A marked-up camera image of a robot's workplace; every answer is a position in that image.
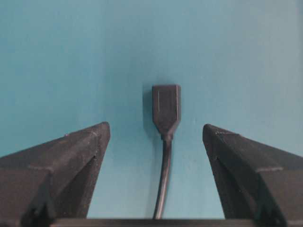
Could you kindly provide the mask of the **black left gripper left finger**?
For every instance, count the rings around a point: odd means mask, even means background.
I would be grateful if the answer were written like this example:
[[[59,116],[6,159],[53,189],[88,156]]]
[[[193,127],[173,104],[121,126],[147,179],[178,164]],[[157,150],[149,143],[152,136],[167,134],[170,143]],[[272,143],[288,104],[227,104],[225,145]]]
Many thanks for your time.
[[[110,126],[101,122],[0,159],[0,224],[46,226],[86,218]]]

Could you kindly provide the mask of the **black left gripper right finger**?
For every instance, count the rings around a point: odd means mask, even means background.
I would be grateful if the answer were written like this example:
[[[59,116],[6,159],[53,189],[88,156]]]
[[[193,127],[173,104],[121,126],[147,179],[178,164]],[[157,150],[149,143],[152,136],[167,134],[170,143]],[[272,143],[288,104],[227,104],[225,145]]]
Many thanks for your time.
[[[203,126],[224,216],[276,227],[303,224],[303,158],[211,124]]]

